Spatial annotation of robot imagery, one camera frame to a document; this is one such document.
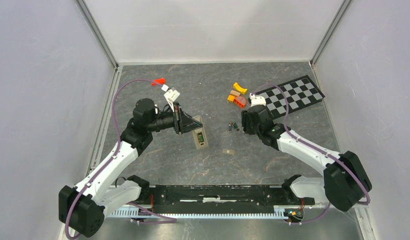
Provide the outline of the beige battery cover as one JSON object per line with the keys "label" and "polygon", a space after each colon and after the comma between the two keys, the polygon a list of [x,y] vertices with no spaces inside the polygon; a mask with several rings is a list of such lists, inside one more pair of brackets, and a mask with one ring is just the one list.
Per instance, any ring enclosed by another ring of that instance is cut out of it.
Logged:
{"label": "beige battery cover", "polygon": [[235,150],[232,150],[232,149],[226,149],[226,148],[224,148],[224,149],[222,150],[222,153],[223,153],[223,154],[227,154],[227,155],[235,155],[235,154],[236,154],[236,151],[235,151]]}

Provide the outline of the beige remote control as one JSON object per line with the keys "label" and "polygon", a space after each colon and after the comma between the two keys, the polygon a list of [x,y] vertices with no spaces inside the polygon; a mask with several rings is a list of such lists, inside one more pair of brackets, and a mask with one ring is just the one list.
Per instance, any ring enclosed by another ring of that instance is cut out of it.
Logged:
{"label": "beige remote control", "polygon": [[208,138],[205,132],[205,124],[200,115],[193,117],[193,119],[202,124],[202,127],[197,128],[192,131],[192,136],[193,136],[193,140],[195,143],[195,147],[197,150],[201,150],[201,149],[208,147],[209,145]]}

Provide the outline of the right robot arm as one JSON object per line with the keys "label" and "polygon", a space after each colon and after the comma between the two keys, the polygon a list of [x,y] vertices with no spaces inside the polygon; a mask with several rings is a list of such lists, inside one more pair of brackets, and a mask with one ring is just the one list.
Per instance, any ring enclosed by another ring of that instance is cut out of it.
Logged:
{"label": "right robot arm", "polygon": [[357,154],[340,153],[324,148],[283,123],[275,123],[264,105],[254,105],[241,112],[241,126],[249,135],[279,152],[288,154],[316,170],[319,177],[298,176],[282,189],[282,199],[295,204],[301,198],[331,204],[347,212],[353,206],[368,205],[372,183]]}

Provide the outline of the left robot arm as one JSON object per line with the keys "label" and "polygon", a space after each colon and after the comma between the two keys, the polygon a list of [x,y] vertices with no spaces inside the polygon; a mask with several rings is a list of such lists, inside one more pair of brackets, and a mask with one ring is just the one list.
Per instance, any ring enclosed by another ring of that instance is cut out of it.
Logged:
{"label": "left robot arm", "polygon": [[92,237],[105,218],[120,207],[133,201],[144,204],[149,200],[150,190],[132,179],[112,190],[109,187],[150,145],[154,132],[174,129],[181,135],[203,127],[201,122],[185,113],[177,101],[174,105],[172,112],[161,112],[152,99],[140,99],[107,157],[74,187],[66,185],[60,190],[58,218],[65,225],[67,239],[75,240],[81,235]]}

